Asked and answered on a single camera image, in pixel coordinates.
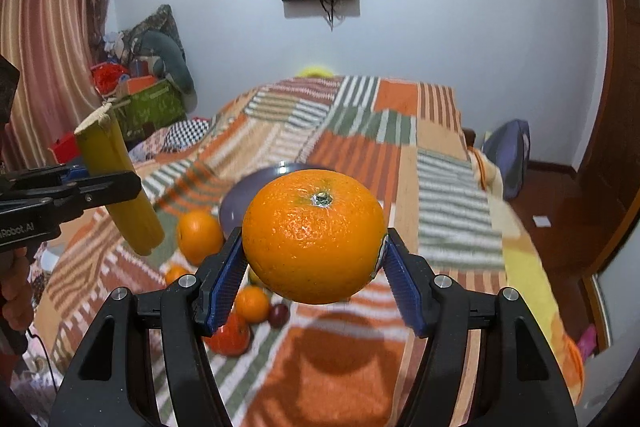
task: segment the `patchwork blanket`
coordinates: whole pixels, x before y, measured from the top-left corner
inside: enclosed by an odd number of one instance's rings
[[[510,207],[479,188],[453,90],[374,76],[294,78],[257,87],[230,102],[196,147],[146,163],[143,187],[166,238],[151,256],[137,257],[106,211],[96,210],[60,258],[36,314],[57,367],[65,370],[110,290],[160,289],[169,262],[193,269],[176,247],[181,213],[205,208],[217,215],[234,183],[280,161],[308,162],[361,181],[380,201],[388,225],[436,273],[476,291],[517,288],[577,401],[580,361],[542,264]],[[271,301],[282,298],[272,295]],[[425,341],[404,326],[384,273],[348,302],[287,303],[287,326],[255,326],[242,357],[207,351],[233,424],[394,425]],[[158,334],[151,344],[161,419],[175,425]],[[479,333],[472,331],[452,425],[468,416],[478,352]]]

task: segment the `door frame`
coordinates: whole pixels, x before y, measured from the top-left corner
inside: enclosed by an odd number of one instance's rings
[[[605,65],[604,82],[602,86],[602,94],[598,105],[598,112],[591,132],[591,137],[584,154],[584,158],[578,168],[577,180],[580,181],[582,175],[586,171],[591,155],[593,153],[594,144],[600,130],[604,109],[607,105],[609,97],[610,83],[612,78],[612,70],[617,57],[626,53],[626,32],[620,32],[620,28],[626,27],[626,19],[624,9],[621,8],[625,4],[625,0],[607,0],[607,58]],[[594,324],[597,332],[598,349],[603,351],[610,346],[611,336],[604,309],[604,302],[597,283],[598,273],[615,257],[625,242],[628,234],[633,230],[640,213],[640,190],[636,193],[631,205],[620,221],[618,227],[614,230],[602,251],[596,259],[589,265],[582,276],[582,285],[584,286],[587,300],[591,307]]]

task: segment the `striped curtain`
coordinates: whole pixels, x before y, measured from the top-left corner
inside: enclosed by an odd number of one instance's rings
[[[0,0],[0,53],[20,70],[2,140],[8,170],[52,162],[47,149],[99,105],[89,68],[106,0],[93,1]]]

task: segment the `wooden door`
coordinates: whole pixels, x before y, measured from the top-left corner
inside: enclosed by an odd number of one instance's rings
[[[584,259],[595,273],[640,208],[640,0],[607,0],[609,39],[600,107],[578,182],[600,233]]]

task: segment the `metal screw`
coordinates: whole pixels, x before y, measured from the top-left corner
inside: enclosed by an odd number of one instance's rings
[[[516,290],[516,288],[505,288],[504,290],[502,290],[502,295],[504,295],[504,298],[508,301],[517,301],[520,297],[520,294],[518,293],[518,290]]]
[[[448,288],[451,286],[451,277],[447,277],[446,275],[436,275],[433,282],[436,283],[438,288]]]
[[[119,288],[114,289],[111,292],[111,298],[114,301],[121,301],[127,296],[127,289],[124,286],[120,286]]]
[[[178,284],[183,288],[188,288],[190,286],[193,286],[195,283],[196,283],[196,276],[191,275],[190,273],[188,273],[187,275],[183,275],[182,277],[180,277],[180,279],[178,279]]]

